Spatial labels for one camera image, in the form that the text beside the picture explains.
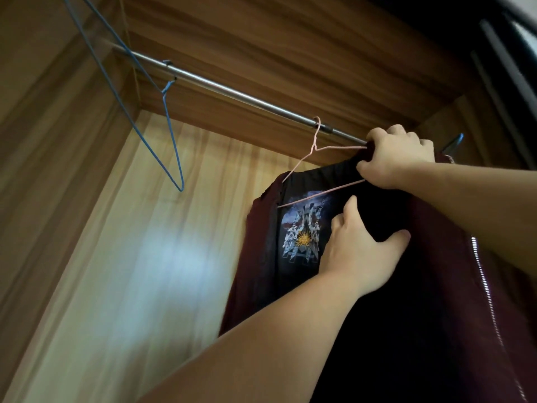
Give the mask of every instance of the maroon jacket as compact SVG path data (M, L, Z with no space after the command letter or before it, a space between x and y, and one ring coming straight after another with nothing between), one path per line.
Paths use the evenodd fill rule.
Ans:
M286 216L277 206L290 202L289 192L355 181L356 162L371 155L363 150L285 183L280 175L253 202L221 334L299 284L282 281L289 266L296 274L318 268L313 256L311 265L282 259L287 238L278 227ZM357 195L377 241L401 228L412 239L390 281L349 313L312 401L354 400L354 393L361 401L537 402L537 352L525 319L490 277L477 241L423 201L366 185L335 191L333 213ZM323 225L321 211L317 217Z

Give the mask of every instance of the closet rod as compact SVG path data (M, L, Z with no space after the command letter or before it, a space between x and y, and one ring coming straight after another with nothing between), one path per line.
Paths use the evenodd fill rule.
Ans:
M126 55L126 51L122 46L119 46L117 44L112 43L112 48L121 53L122 55ZM220 83L214 82L209 79L205 79L202 76L198 76L197 74L192 74L191 72L185 71L183 69L179 69L178 67L174 67L170 61L160 61L153 59L147 55L144 55L143 53L138 53L132 51L132 54L138 59L140 62L146 62L154 67L157 67L164 72L167 72L168 74L171 74L178 79L186 80L190 83L193 83L194 85L198 85L200 87L203 87L205 89L211 90L213 92L216 92L218 94L223 94L224 96L230 97L232 99L241 101L243 103L246 103L247 105L254 106L257 108L260 108L262 110L265 110L267 112L270 112L272 114L276 114L281 117L285 117L286 119L295 121L297 123L303 124L305 126L309 126L312 128L317 128L317 122L314 119L310 119L308 117L304 117L302 115L299 115L297 113L291 112L289 110L285 110L282 107L275 106L271 103L268 103L264 100L257 99L253 96L250 96L249 94L245 94L242 92L239 92L238 90L235 90L231 87L224 86ZM358 137L354 137L351 134L347 134L345 132L342 132L341 130L338 130L337 128L330 127L326 124L321 124L320 131L326 133L326 134L334 134L340 137L343 137L345 139L357 142L358 144L365 146L366 141L359 139Z

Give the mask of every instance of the blue wire hanger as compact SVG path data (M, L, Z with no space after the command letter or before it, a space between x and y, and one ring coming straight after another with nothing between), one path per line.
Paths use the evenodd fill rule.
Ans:
M164 89L160 89L157 84L153 81L153 79L151 78L151 76L146 72L146 70L143 68L142 65L140 65L140 62L136 59L136 57L134 56L134 54L132 53L131 49L125 45L125 43L123 42L123 40L119 37L119 35L114 31L114 29L112 28L112 26L106 21L106 19L101 15L101 13L99 13L99 11L95 8L95 6L91 3L90 0L83 0L84 3L90 8L90 10L97 16L97 18L104 24L104 26L110 31L110 33L114 36L115 40L117 41L117 43L119 45L121 45L125 52L127 53L127 55L134 61L134 63L136 64L136 66L139 68L139 70L144 74L144 76L151 82L151 84L162 94L162 102L164 103L164 110L165 110L165 113L166 113L166 120L168 121L168 128L170 129L170 135L171 135L171 141L173 143L173 149L175 150L175 157L177 159L177 166L179 167L179 174L181 175L181 187L179 187L179 185L177 184L177 182L175 182L175 180L173 179L173 177L171 176L170 174L170 171L168 171L168 169L166 168L166 166L162 163L162 161L160 161L160 158L158 158L158 155L155 154L155 152L153 151L153 149L151 148L151 146L149 145L149 143L145 140L144 136L142 135L142 133L140 132L140 130L138 130L138 127L136 126L134 120L131 118L131 115L129 114L127 108L125 107L123 101L121 100L121 97L119 96L116 88L114 88L114 85L112 84L112 81L110 80L110 76L108 75L108 73L106 72L106 70L104 69L104 66L103 64L101 63L101 61L98 59L97 57L97 54L95 53L95 50L93 49L93 47L91 46L91 43L86 35L86 33L84 32L84 29L80 23L80 20L77 18L77 15L75 13L75 10L73 9L71 3L69 0L64 0L65 1L65 5L67 7L67 11L69 12L69 15L71 16L73 22L75 23L75 26L77 27L78 31L80 32L80 34L82 35L82 37L84 38L84 42L86 43L86 45L88 46L89 50L90 50L90 53L91 53L91 56L93 56L93 59L95 60L95 62L97 63L97 65L99 66L99 68L101 69L101 72L103 73L104 75L104 78L106 79L106 82L108 83L108 86L111 88L112 90L112 93L114 94L114 97L116 98L117 100L117 103L119 103L119 105L121 106L121 109L123 109L125 115L127 116L127 119L129 119L129 121L131 122L131 125L132 127L134 128L134 130L136 131L137 135L140 137L140 139L142 140L142 142L145 144L145 146L147 147L147 149L151 152L151 154L153 155L153 157L155 157L155 159L157 160L157 162L160 164L160 166L162 167L162 169L165 171L165 173L167 174L167 176L170 178L171 182L173 182L173 184L176 186L176 188L179 190L179 192L182 192L184 189L185 189L185 180L183 178L183 170L181 169L181 162L179 161L179 153L177 152L177 144L175 142L175 137L173 135L173 130L171 128L171 120L170 120L170 114L168 114L168 106L166 105L166 94L168 92L168 89L170 88L171 85L173 85L175 83L175 81L177 80L177 78L175 78L174 80L170 80L168 81L168 83L166 84L166 86L164 87Z

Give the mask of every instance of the jacket zipper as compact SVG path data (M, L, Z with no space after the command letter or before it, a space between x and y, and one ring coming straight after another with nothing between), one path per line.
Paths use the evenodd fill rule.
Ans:
M450 155L444 154L448 159L449 162L452 164L455 164L455 161ZM518 381L517 374L514 372L513 365L511 363L511 359L509 358L509 354L507 353L507 350L505 348L505 344L503 342L503 338L501 337L500 329L498 327L498 322L496 320L496 313L494 312L494 304L493 304L493 297L490 291L489 283L487 281L487 278L485 277L485 272L483 271L483 266L481 265L481 260L479 259L479 252L477 247L477 239L474 236L471 236L472 238L472 250L474 252L474 258L475 262L477 264L477 268L479 269L479 275L481 278L481 284L483 285L483 289L485 290L485 295L487 296L487 303L489 305L489 312L490 312L490 318L492 318L493 326L494 326L494 332L496 333L496 338L498 339L498 342L501 345L501 348L503 349L503 352L505 353L507 360L509 361L509 366L511 369L511 372L513 374L514 382L517 386L518 392L520 394L520 397L522 400L524 400L526 403L528 403L528 400L526 399L526 394L524 393L524 389L522 388L522 385Z

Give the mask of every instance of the wardrobe wall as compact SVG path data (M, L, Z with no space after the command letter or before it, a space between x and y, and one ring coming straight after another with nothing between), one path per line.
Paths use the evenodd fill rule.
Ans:
M131 127L62 0L0 0L0 44L1 400ZM131 69L97 49L136 116Z
M364 137L415 128L475 85L473 70L367 0L125 0L133 49ZM162 113L141 80L142 107ZM174 118L293 157L312 131L180 84ZM321 144L348 141L335 137ZM323 151L318 164L348 156Z
M138 126L177 176L165 117ZM134 402L216 339L252 201L297 160L172 126L185 190L131 132L4 403Z

